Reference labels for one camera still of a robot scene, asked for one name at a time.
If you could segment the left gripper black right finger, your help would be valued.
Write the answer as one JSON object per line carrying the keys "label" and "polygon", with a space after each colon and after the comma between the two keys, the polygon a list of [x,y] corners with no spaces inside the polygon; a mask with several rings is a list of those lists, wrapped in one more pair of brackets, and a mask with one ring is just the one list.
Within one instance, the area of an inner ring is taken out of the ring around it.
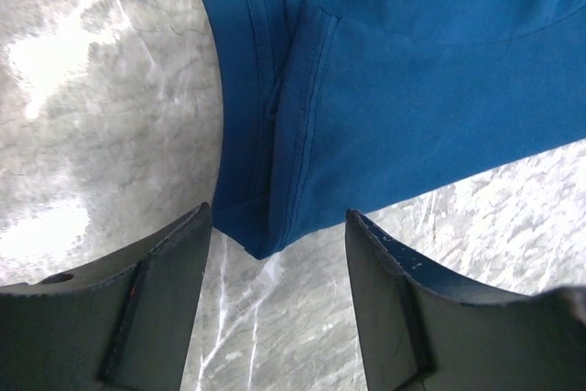
{"label": "left gripper black right finger", "polygon": [[582,390],[585,290],[462,276],[349,211],[345,247],[371,390]]}

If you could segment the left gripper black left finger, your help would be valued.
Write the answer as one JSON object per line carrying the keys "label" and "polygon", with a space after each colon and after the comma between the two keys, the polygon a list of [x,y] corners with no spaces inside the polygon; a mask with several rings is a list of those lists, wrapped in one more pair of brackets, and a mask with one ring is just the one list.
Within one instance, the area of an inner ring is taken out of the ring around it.
{"label": "left gripper black left finger", "polygon": [[4,390],[177,390],[212,231],[207,204],[37,284],[1,289]]}

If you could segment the blue mickey mouse t-shirt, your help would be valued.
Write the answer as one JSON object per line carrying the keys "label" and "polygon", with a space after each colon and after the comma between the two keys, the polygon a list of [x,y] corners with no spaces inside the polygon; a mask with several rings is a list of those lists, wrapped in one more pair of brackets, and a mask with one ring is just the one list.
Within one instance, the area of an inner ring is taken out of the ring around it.
{"label": "blue mickey mouse t-shirt", "polygon": [[256,258],[585,136],[585,0],[202,1],[213,223]]}

